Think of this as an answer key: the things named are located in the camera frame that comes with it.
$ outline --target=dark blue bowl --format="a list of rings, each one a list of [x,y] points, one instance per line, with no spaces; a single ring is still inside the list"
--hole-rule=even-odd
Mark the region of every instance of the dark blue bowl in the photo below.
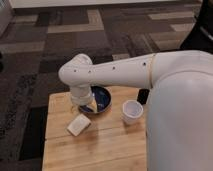
[[[109,91],[99,86],[93,86],[91,89],[97,103],[97,112],[94,112],[89,106],[79,106],[79,110],[86,114],[100,114],[105,112],[111,105],[111,95]]]

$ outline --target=white cup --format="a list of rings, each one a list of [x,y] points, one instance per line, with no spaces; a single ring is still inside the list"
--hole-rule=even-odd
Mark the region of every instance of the white cup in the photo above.
[[[136,123],[143,114],[143,106],[136,100],[128,100],[123,104],[123,120],[127,125]]]

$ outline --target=wooden tabletop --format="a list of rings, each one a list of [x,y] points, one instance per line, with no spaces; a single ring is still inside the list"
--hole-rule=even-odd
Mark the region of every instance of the wooden tabletop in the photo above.
[[[78,137],[67,131],[79,113],[69,93],[50,96],[43,171],[146,171],[145,116],[132,126],[122,121],[122,104],[136,99],[138,89],[107,88],[112,106],[88,116],[92,124]]]

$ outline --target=patterned carpet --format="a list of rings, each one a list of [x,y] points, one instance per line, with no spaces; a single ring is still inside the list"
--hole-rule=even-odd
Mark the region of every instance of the patterned carpet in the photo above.
[[[0,38],[0,170],[41,170],[48,97],[78,53],[95,64],[179,49],[200,2],[17,9]]]

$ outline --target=black chair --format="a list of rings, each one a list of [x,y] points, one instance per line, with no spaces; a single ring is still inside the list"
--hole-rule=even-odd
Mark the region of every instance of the black chair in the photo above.
[[[202,50],[213,53],[213,0],[203,0],[200,14],[181,50]]]

